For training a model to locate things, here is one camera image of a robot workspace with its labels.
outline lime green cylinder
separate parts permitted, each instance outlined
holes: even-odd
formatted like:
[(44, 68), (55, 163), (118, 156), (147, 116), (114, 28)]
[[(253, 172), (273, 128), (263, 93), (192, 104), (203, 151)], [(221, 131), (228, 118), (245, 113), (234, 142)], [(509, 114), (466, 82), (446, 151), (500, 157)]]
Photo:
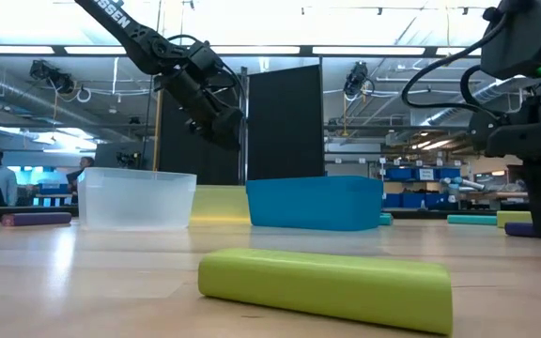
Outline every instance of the lime green cylinder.
[(391, 259), (226, 249), (199, 265), (209, 297), (450, 334), (452, 289), (438, 264)]

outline black partition panel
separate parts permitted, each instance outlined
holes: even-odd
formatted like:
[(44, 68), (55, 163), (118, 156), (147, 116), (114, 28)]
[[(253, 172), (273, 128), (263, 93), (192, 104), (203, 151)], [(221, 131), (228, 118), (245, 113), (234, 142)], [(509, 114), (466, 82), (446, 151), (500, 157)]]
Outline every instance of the black partition panel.
[(325, 174), (320, 66), (250, 76), (248, 179)]
[[(238, 105), (230, 91), (221, 99)], [(212, 145), (188, 132), (189, 117), (167, 93), (162, 95), (159, 171), (197, 175), (197, 184), (238, 185), (239, 152)]]

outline blue container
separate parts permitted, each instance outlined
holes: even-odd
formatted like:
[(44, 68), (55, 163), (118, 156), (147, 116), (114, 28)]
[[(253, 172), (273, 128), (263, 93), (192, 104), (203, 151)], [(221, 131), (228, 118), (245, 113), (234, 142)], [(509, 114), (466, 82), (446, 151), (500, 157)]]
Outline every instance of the blue container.
[(424, 193), (404, 192), (402, 193), (402, 207), (419, 208), (425, 200)]
[(441, 168), (437, 171), (439, 179), (460, 177), (460, 168)]
[(379, 226), (383, 182), (366, 177), (247, 181), (253, 225), (354, 231)]
[(39, 183), (40, 194), (66, 194), (68, 191), (68, 184), (60, 183)]
[(438, 178), (438, 170), (436, 169), (431, 169), (431, 168), (423, 168), (423, 170), (430, 170), (433, 172), (433, 179), (425, 179), (424, 177), (421, 177), (421, 169), (413, 169), (412, 172), (413, 172), (413, 178), (414, 179), (417, 179), (417, 180), (422, 180), (422, 181), (432, 181), (432, 180), (440, 180)]
[(390, 168), (385, 171), (385, 176), (390, 180), (409, 180), (412, 179), (412, 169)]
[(402, 207), (401, 193), (386, 193), (383, 207)]
[(435, 206), (441, 202), (448, 202), (447, 193), (428, 193), (425, 195), (425, 206)]

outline teal foam block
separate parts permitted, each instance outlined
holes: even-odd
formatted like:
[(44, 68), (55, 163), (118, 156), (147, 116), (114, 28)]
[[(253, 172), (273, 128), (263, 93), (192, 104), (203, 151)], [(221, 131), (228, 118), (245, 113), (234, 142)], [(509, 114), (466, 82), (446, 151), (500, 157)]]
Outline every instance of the teal foam block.
[(392, 214), (382, 213), (379, 216), (379, 225), (392, 225), (393, 222), (394, 217), (392, 217)]
[(448, 215), (449, 224), (477, 224), (477, 225), (496, 225), (498, 218), (496, 216), (482, 215)]

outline clear plastic container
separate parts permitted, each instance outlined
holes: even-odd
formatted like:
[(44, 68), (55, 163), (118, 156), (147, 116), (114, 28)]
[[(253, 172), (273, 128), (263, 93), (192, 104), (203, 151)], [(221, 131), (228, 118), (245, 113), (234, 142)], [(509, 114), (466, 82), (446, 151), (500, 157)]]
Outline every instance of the clear plastic container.
[(79, 176), (79, 218), (88, 229), (172, 230), (189, 224), (197, 176), (86, 168)]

